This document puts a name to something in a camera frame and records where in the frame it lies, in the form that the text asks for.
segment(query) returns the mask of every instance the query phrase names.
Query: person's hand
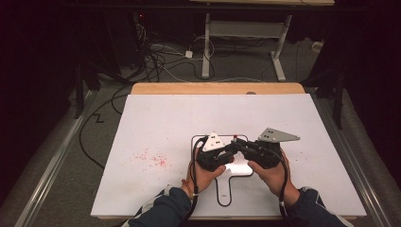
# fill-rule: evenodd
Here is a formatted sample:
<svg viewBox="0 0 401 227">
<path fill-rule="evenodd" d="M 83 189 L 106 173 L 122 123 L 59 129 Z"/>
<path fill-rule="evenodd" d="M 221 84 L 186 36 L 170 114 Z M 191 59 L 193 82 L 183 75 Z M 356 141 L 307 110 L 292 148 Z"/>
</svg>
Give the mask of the person's hand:
<svg viewBox="0 0 401 227">
<path fill-rule="evenodd" d="M 220 176 L 221 174 L 223 174 L 223 172 L 226 169 L 226 166 L 219 166 L 214 172 L 210 172 L 207 171 L 203 168 L 201 168 L 201 166 L 198 164 L 198 162 L 195 161 L 195 169 L 196 169 L 196 173 L 197 173 L 197 185 L 198 185 L 198 193 L 202 192 L 204 189 L 206 189 L 210 183 L 212 183 L 212 181 Z M 188 165 L 188 171 L 186 174 L 186 180 L 188 181 L 188 186 L 190 188 L 190 190 L 192 191 L 192 193 L 194 193 L 194 182 L 192 181 L 192 177 L 194 176 L 194 174 L 192 173 L 192 164 L 189 163 Z M 189 198 L 191 198 L 191 196 L 189 195 L 189 190 L 186 187 L 186 185 L 182 185 L 181 189 L 188 195 Z"/>
<path fill-rule="evenodd" d="M 283 153 L 288 170 L 288 181 L 284 192 L 284 203 L 287 207 L 290 207 L 298 200 L 300 192 L 297 190 L 294 184 L 292 184 L 289 171 L 289 161 L 284 151 L 281 151 Z M 276 167 L 264 169 L 256 162 L 249 161 L 248 166 L 259 175 L 260 179 L 265 182 L 272 194 L 276 195 L 277 197 L 280 196 L 281 187 L 283 186 L 285 177 L 284 167 L 281 163 L 279 163 Z"/>
</svg>

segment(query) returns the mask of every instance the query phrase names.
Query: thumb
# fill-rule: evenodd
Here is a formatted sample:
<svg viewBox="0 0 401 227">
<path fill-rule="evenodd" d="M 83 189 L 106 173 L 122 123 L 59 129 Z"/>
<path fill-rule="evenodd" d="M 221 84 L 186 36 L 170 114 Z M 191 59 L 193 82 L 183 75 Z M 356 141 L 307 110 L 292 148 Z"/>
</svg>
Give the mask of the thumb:
<svg viewBox="0 0 401 227">
<path fill-rule="evenodd" d="M 225 169 L 226 169 L 226 166 L 225 166 L 225 165 L 219 166 L 219 167 L 213 172 L 214 175 L 215 175 L 215 178 L 218 177 L 218 176 L 220 176 L 221 174 L 223 174 L 223 172 L 225 171 Z"/>
<path fill-rule="evenodd" d="M 262 166 L 260 166 L 258 163 L 254 162 L 254 161 L 249 161 L 248 166 L 257 174 L 259 174 L 263 171 Z"/>
</svg>

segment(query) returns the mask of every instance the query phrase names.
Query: bracelet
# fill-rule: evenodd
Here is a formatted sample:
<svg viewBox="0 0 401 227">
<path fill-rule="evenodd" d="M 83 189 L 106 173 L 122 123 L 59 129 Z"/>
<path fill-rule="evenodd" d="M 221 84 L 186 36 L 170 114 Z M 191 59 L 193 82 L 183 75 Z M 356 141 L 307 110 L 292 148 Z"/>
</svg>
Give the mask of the bracelet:
<svg viewBox="0 0 401 227">
<path fill-rule="evenodd" d="M 181 182 L 185 185 L 186 189 L 188 189 L 188 191 L 189 191 L 189 199 L 194 200 L 194 193 L 192 192 L 191 188 L 189 187 L 189 182 L 184 179 L 182 179 Z"/>
</svg>

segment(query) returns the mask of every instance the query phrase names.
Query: dark background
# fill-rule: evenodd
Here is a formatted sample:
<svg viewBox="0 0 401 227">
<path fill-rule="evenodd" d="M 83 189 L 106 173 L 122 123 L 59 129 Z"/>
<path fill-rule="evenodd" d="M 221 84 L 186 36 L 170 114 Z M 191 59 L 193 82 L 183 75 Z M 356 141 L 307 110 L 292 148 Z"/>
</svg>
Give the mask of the dark background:
<svg viewBox="0 0 401 227">
<path fill-rule="evenodd" d="M 351 6 L 367 1 L 342 3 Z M 372 5 L 364 13 L 339 16 L 334 25 L 327 17 L 319 20 L 319 15 L 294 16 L 288 40 L 297 42 L 308 37 L 320 41 L 331 29 L 331 36 L 310 76 L 313 79 L 310 85 L 334 88 L 336 75 L 323 72 L 339 64 L 343 66 L 345 88 L 357 114 L 377 152 L 401 185 L 398 167 L 401 161 L 398 155 L 401 32 L 396 14 L 401 8 L 398 2 L 391 0 L 374 1 Z M 78 63 L 94 61 L 118 73 L 122 60 L 118 50 L 111 45 L 111 33 L 118 30 L 110 31 L 110 16 L 110 13 L 91 12 L 86 14 L 84 22 L 81 14 L 60 10 L 54 1 L 2 1 L 1 202 L 26 163 L 70 107 L 68 95 L 75 84 Z M 181 32 L 177 31 L 177 26 L 168 29 L 166 17 L 170 22 L 180 23 Z M 191 42 L 192 35 L 203 30 L 203 21 L 198 14 L 185 13 L 171 18 L 167 13 L 150 13 L 147 19 L 154 29 L 164 27 L 162 31 L 166 36 L 183 43 Z M 92 36 L 96 36 L 99 44 L 94 44 Z M 94 85 L 95 72 L 85 66 L 83 70 L 87 83 Z"/>
</svg>

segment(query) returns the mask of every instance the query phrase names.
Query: metal floor strip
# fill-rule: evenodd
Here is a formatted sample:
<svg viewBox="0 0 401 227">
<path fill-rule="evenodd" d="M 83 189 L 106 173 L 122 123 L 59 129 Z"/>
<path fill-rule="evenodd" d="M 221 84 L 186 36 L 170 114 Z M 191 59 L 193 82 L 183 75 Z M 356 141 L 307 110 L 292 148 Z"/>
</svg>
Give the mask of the metal floor strip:
<svg viewBox="0 0 401 227">
<path fill-rule="evenodd" d="M 343 147 L 343 151 L 340 150 L 344 158 L 343 162 L 346 166 L 349 166 L 347 171 L 350 175 L 352 175 L 353 182 L 357 185 L 358 190 L 362 195 L 370 214 L 372 215 L 372 218 L 375 220 L 377 226 L 391 226 L 389 219 L 387 218 L 379 200 L 377 199 L 375 190 L 372 188 L 371 184 L 366 178 L 366 175 L 364 174 L 357 157 L 352 151 L 351 146 L 349 145 L 343 132 L 338 130 L 337 125 L 332 118 L 332 111 L 328 102 L 321 101 L 320 103 L 322 104 L 321 106 L 323 109 L 323 114 L 327 115 L 327 118 L 329 119 L 329 125 L 326 125 L 326 127 L 330 127 L 331 131 L 333 131 L 339 138 L 341 146 Z"/>
<path fill-rule="evenodd" d="M 59 149 L 53 155 L 49 165 L 42 178 L 39 180 L 38 185 L 32 193 L 29 201 L 24 208 L 24 211 L 21 213 L 21 216 L 18 218 L 15 223 L 15 227 L 26 227 L 31 226 L 41 209 L 42 204 L 44 203 L 44 199 L 47 196 L 53 182 L 56 180 L 56 177 L 59 173 L 59 170 L 62 166 L 62 163 L 68 153 L 68 148 L 71 143 L 71 140 L 74 138 L 74 135 L 77 133 L 80 128 L 83 118 L 87 114 L 88 109 L 90 109 L 93 101 L 95 100 L 96 93 L 89 91 L 85 97 L 86 107 L 84 108 L 82 115 L 77 119 L 71 130 L 67 133 L 66 137 L 62 141 Z"/>
</svg>

